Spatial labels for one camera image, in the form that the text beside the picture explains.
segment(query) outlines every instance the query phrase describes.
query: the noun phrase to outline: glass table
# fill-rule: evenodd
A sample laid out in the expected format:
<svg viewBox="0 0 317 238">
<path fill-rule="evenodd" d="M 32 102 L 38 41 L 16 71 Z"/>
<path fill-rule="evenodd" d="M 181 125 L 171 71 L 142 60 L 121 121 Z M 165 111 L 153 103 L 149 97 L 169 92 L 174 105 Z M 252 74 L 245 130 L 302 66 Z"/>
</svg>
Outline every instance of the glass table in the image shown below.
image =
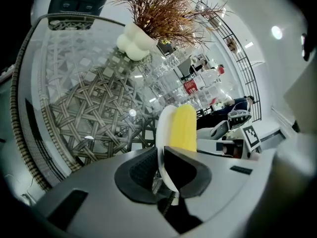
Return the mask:
<svg viewBox="0 0 317 238">
<path fill-rule="evenodd" d="M 12 125 L 25 164 L 45 190 L 134 143 L 155 144 L 155 95 L 144 77 L 164 55 L 157 48 L 131 61 L 115 44 L 123 27 L 86 14 L 50 14 L 22 45 L 12 78 Z"/>
</svg>

